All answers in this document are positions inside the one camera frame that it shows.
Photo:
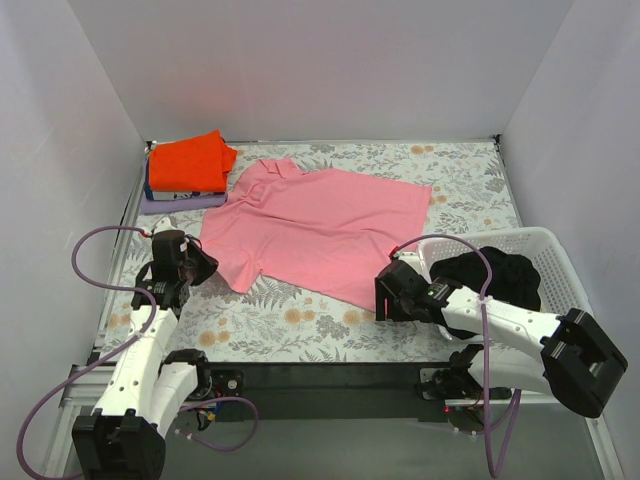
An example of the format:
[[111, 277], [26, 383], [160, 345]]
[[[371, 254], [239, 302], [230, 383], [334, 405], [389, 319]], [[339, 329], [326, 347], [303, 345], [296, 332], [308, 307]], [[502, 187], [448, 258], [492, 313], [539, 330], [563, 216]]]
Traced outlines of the pink polo shirt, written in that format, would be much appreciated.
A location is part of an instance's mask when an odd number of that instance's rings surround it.
[[422, 234], [430, 198], [428, 186], [262, 159], [205, 213], [200, 240], [235, 292], [267, 276], [372, 311], [375, 276]]

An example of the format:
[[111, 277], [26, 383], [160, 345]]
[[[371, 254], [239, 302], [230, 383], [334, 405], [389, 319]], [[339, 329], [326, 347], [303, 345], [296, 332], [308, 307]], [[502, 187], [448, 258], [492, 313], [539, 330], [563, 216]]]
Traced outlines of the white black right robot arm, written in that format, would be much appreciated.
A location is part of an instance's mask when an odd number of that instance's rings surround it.
[[451, 361], [454, 389], [475, 397], [486, 387], [554, 396], [587, 418], [599, 417], [628, 362], [593, 316], [577, 308], [564, 315], [527, 310], [481, 297], [461, 283], [428, 281], [396, 259], [375, 278], [379, 321], [434, 323], [454, 333], [480, 335], [509, 349], [467, 347]]

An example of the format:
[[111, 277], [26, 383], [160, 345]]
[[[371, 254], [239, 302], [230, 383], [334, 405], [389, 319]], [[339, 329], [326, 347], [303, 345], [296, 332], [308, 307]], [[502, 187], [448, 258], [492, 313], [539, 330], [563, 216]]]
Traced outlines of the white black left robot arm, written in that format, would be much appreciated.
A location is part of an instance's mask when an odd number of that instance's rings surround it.
[[157, 479], [169, 426], [187, 399], [213, 386], [199, 350], [167, 353], [190, 289], [211, 277], [217, 261], [182, 230], [151, 235], [152, 259], [136, 277], [131, 331], [107, 387], [72, 439], [87, 479]]

